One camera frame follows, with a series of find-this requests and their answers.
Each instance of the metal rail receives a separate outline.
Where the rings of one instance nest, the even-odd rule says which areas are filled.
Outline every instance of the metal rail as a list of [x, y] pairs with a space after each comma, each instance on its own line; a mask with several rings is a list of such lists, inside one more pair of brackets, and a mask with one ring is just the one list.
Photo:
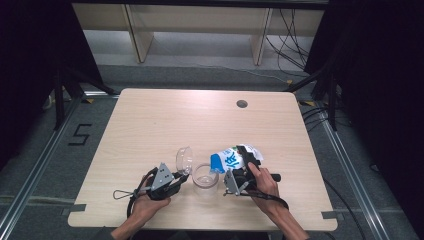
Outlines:
[[[320, 118], [326, 119], [327, 116], [325, 115], [326, 114], [324, 113], [320, 113]], [[324, 129], [327, 132], [328, 138], [330, 139], [334, 150], [336, 151], [340, 164], [342, 165], [345, 175], [349, 181], [349, 184], [352, 187], [353, 193], [355, 194], [355, 197], [358, 200], [359, 206], [361, 207], [364, 213], [365, 219], [367, 220], [375, 239], [390, 239], [388, 232], [384, 226], [384, 223], [380, 217], [380, 214], [378, 213], [377, 209], [372, 203], [372, 200], [367, 190], [362, 184], [362, 181], [358, 173], [356, 172], [355, 167], [353, 166], [349, 155], [347, 154], [343, 143], [339, 138], [338, 133], [336, 131], [333, 131], [328, 121], [324, 122]]]
[[35, 187], [37, 186], [48, 163], [50, 162], [50, 159], [68, 126], [70, 118], [79, 106], [80, 102], [81, 98], [74, 98], [71, 101], [63, 123], [57, 130], [53, 132], [49, 142], [32, 168], [31, 173], [28, 175], [21, 190], [13, 199], [13, 202], [9, 206], [6, 214], [2, 217], [0, 222], [0, 239], [7, 240], [12, 233], [12, 230], [15, 227], [22, 212], [24, 211], [30, 196], [34, 192]]

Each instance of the human hand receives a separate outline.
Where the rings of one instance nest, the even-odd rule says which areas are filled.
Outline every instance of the human hand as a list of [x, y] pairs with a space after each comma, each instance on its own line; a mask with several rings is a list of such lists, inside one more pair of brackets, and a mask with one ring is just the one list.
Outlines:
[[139, 228], [141, 228], [156, 214], [157, 211], [168, 206], [170, 202], [171, 198], [166, 198], [160, 201], [151, 200], [145, 191], [141, 191], [134, 202], [132, 214], [129, 219], [133, 219], [138, 223]]
[[[278, 184], [272, 179], [268, 169], [257, 169], [253, 163], [248, 163], [250, 171], [256, 179], [256, 185], [259, 191], [280, 197]], [[283, 232], [286, 239], [303, 240], [308, 239], [308, 234], [299, 225], [296, 219], [291, 215], [289, 210], [278, 201], [265, 200], [262, 198], [252, 197], [253, 201], [258, 205], [259, 209], [265, 213], [272, 222]]]
[[151, 200], [145, 191], [138, 193], [138, 198], [135, 200], [132, 214], [130, 217], [118, 228], [116, 228], [111, 234], [116, 240], [124, 240], [134, 235], [140, 228], [149, 221], [157, 211], [161, 208], [168, 206], [171, 202], [171, 198], [166, 198], [160, 201]]
[[[256, 166], [250, 162], [248, 163], [248, 165], [253, 176], [255, 176], [256, 186], [258, 190], [269, 195], [280, 197], [278, 184], [274, 181], [274, 179], [272, 179], [268, 169], [257, 169]], [[284, 209], [284, 206], [277, 201], [265, 200], [256, 197], [252, 197], [252, 200], [256, 203], [259, 209], [261, 209], [261, 211], [270, 218], [274, 215], [277, 215], [279, 211]]]

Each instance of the wrist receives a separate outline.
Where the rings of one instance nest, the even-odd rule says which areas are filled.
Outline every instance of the wrist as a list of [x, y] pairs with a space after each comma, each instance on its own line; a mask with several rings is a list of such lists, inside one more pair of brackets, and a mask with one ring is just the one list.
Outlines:
[[269, 218], [283, 232], [286, 239], [308, 239], [308, 234], [303, 230], [287, 208], [279, 207], [270, 213]]
[[143, 221], [141, 218], [131, 215], [121, 226], [112, 231], [112, 237], [116, 240], [126, 240], [140, 230], [145, 223], [146, 221]]

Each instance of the clear plastic cup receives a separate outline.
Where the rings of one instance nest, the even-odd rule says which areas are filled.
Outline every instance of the clear plastic cup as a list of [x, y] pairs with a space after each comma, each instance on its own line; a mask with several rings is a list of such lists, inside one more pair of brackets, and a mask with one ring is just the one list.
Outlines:
[[210, 164], [198, 165], [192, 172], [194, 191], [200, 196], [211, 196], [218, 190], [219, 174], [210, 171]]
[[193, 151], [190, 147], [180, 148], [176, 156], [177, 171], [183, 175], [189, 175], [192, 171]]

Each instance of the floor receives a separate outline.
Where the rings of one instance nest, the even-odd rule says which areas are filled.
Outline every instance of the floor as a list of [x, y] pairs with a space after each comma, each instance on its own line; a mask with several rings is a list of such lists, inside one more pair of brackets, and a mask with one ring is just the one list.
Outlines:
[[[305, 75], [300, 72], [299, 67], [287, 60], [278, 59], [269, 44], [265, 46], [262, 64], [254, 66], [249, 36], [244, 35], [156, 33], [146, 61], [138, 64], [126, 32], [85, 31], [85, 34], [103, 74], [119, 68], [120, 71], [126, 71], [126, 76], [131, 76], [140, 69], [147, 69], [150, 76], [168, 71], [167, 75], [172, 77], [180, 68], [200, 68], [203, 69], [200, 76], [205, 78], [217, 76], [217, 71], [225, 70], [234, 74], [247, 74], [246, 79], [273, 79], [284, 84], [293, 79], [301, 79], [290, 74]], [[297, 39], [303, 49], [310, 49], [313, 38]], [[270, 41], [277, 48], [282, 45], [278, 36], [270, 36]], [[299, 54], [293, 50], [285, 48], [284, 53], [301, 63]], [[280, 73], [280, 69], [288, 74], [275, 74]], [[132, 83], [123, 81], [113, 84], [122, 87]], [[309, 91], [310, 88], [306, 87], [299, 91], [301, 94], [297, 94], [298, 100], [302, 102], [300, 108], [305, 118], [308, 116], [307, 111], [314, 108], [304, 103], [304, 100], [310, 100], [307, 94]], [[54, 156], [46, 163], [42, 176], [32, 183], [36, 187], [28, 202], [24, 203], [26, 208], [21, 212], [20, 218], [13, 222], [9, 239], [89, 239], [98, 231], [70, 228], [66, 219], [85, 176], [80, 174], [81, 176], [77, 177], [75, 173], [87, 171], [115, 103], [114, 98], [98, 97], [92, 104], [78, 104], [73, 113], [78, 118], [69, 121], [69, 126], [63, 130], [63, 136], [52, 153], [43, 152], [44, 146], [53, 144], [51, 136], [54, 135], [54, 111], [46, 109], [28, 137], [25, 150], [16, 159], [12, 159], [0, 173], [0, 213], [3, 215], [10, 210], [13, 197], [22, 191], [22, 186], [27, 185], [26, 177], [31, 174], [33, 167], [37, 166], [41, 158], [39, 156]], [[72, 104], [73, 102], [67, 103], [67, 109], [72, 110]], [[418, 239], [384, 179], [370, 168], [372, 159], [349, 125], [347, 116], [342, 110], [337, 111], [337, 116], [338, 131], [335, 134], [329, 130], [328, 123], [322, 120], [326, 117], [325, 113], [317, 111], [317, 114], [305, 120], [322, 175], [331, 183], [327, 185], [327, 191], [339, 221], [339, 228], [330, 233], [332, 235], [312, 232], [311, 236], [314, 239]], [[77, 141], [73, 138], [74, 130], [81, 123], [92, 124], [87, 131], [90, 131], [90, 141], [93, 142], [76, 151], [76, 148], [69, 147], [69, 143]], [[348, 176], [352, 171], [357, 175], [353, 180]], [[360, 199], [358, 194], [368, 199]], [[369, 217], [370, 212], [366, 209], [369, 206], [378, 214], [374, 220], [382, 220], [381, 225], [377, 222], [377, 227], [371, 226], [373, 219]]]

